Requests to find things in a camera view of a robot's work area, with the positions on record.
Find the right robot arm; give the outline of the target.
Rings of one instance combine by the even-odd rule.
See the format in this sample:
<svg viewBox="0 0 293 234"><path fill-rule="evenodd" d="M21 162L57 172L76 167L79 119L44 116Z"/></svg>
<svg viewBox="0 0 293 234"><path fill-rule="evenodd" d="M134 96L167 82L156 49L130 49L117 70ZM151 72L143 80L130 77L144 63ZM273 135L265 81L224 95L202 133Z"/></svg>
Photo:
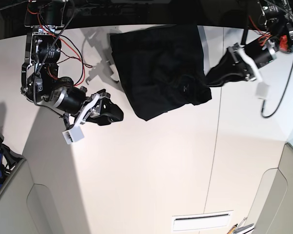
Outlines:
<svg viewBox="0 0 293 234"><path fill-rule="evenodd" d="M86 122L99 126L120 122L124 114L105 89L87 96L87 89L81 85L85 78L84 59L74 43L63 35L75 10L72 0L28 1L24 25L32 32L26 36L21 93L36 106L58 115L68 130ZM74 59L82 65L77 81L59 76L63 45L75 53Z"/></svg>

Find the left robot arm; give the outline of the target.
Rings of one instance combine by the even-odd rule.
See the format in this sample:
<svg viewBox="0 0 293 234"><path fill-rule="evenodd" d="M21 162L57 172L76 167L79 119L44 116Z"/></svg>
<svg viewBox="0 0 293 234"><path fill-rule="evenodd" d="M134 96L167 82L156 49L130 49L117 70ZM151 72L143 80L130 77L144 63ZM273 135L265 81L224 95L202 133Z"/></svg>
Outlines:
<svg viewBox="0 0 293 234"><path fill-rule="evenodd" d="M251 14L240 43L226 49L207 73L209 87L228 82L263 81L260 68L276 59L277 52L293 53L293 12L286 0L258 0L259 21Z"/></svg>

